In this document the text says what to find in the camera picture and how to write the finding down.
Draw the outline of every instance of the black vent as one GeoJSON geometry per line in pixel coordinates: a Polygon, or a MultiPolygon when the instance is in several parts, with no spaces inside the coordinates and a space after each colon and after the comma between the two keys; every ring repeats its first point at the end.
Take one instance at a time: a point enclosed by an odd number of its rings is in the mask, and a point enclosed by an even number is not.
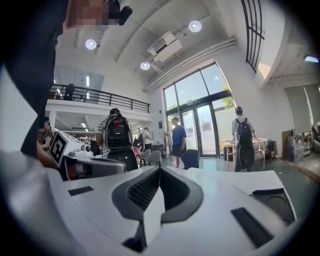
{"type": "Polygon", "coordinates": [[[234,209],[231,213],[256,248],[273,239],[273,236],[245,208],[234,209]]]}
{"type": "Polygon", "coordinates": [[[164,207],[168,211],[181,204],[190,193],[189,187],[166,171],[161,172],[160,187],[164,196],[164,207]]]}
{"type": "Polygon", "coordinates": [[[154,198],[159,187],[159,171],[154,171],[128,189],[127,196],[145,211],[154,198]]]}
{"type": "Polygon", "coordinates": [[[80,195],[80,194],[83,194],[83,193],[87,193],[89,191],[92,191],[94,190],[92,187],[90,186],[84,186],[84,187],[80,187],[80,188],[76,188],[76,189],[70,189],[68,190],[70,196],[76,196],[76,195],[80,195]]]}
{"type": "Polygon", "coordinates": [[[166,48],[168,45],[164,44],[159,50],[157,50],[155,53],[159,54],[164,48],[166,48]]]}

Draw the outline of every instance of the black metal railing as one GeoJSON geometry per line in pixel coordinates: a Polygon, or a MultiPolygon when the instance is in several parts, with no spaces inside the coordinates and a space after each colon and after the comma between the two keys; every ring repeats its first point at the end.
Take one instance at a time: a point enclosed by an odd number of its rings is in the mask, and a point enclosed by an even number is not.
{"type": "Polygon", "coordinates": [[[54,84],[48,99],[99,104],[144,113],[149,113],[150,106],[148,103],[105,91],[63,84],[54,84]]]}
{"type": "Polygon", "coordinates": [[[246,25],[246,59],[254,72],[258,69],[262,35],[262,11],[260,0],[241,0],[246,25]]]}

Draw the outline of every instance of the light fixture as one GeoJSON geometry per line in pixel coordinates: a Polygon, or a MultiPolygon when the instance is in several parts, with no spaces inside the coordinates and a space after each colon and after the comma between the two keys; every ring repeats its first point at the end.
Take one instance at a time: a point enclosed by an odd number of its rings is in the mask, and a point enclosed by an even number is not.
{"type": "Polygon", "coordinates": [[[318,63],[319,62],[319,60],[316,57],[312,57],[312,56],[308,56],[308,55],[305,56],[304,60],[306,62],[314,62],[314,63],[318,63]]]}
{"type": "Polygon", "coordinates": [[[86,42],[85,42],[85,47],[88,49],[88,50],[93,50],[97,47],[97,42],[93,39],[88,39],[86,42]]]}
{"type": "Polygon", "coordinates": [[[150,64],[149,64],[149,62],[142,62],[141,64],[140,64],[140,68],[142,69],[142,70],[148,70],[148,69],[150,69],[150,64]]]}
{"type": "Polygon", "coordinates": [[[197,20],[191,21],[189,24],[189,29],[194,33],[199,32],[202,29],[201,22],[197,20]]]}

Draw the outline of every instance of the gray floor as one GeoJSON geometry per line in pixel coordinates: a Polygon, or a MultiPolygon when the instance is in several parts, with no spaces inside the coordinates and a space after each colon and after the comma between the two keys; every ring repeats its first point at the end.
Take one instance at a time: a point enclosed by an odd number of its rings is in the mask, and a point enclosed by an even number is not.
{"type": "MultiPolygon", "coordinates": [[[[228,171],[233,172],[233,162],[229,161],[228,163],[228,171]]],[[[175,159],[173,157],[163,158],[162,164],[176,167],[175,159]]],[[[227,167],[226,161],[221,158],[201,158],[199,165],[200,169],[205,170],[205,172],[225,172],[227,167]]],[[[252,167],[253,172],[262,170],[262,161],[252,167]]],[[[307,215],[310,207],[313,205],[314,198],[318,193],[319,186],[299,170],[288,166],[280,159],[266,160],[265,170],[273,170],[276,172],[291,198],[297,218],[299,219],[307,215]]]]}
{"type": "Polygon", "coordinates": [[[304,156],[303,161],[299,163],[299,166],[320,176],[320,153],[311,152],[310,155],[304,156]]]}

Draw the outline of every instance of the glass door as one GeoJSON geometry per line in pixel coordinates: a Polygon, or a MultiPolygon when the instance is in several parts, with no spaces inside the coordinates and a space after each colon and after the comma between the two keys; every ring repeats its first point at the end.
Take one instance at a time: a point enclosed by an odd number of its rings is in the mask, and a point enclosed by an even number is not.
{"type": "Polygon", "coordinates": [[[199,150],[201,157],[218,157],[219,138],[215,121],[213,108],[209,104],[183,112],[186,149],[199,150]]]}

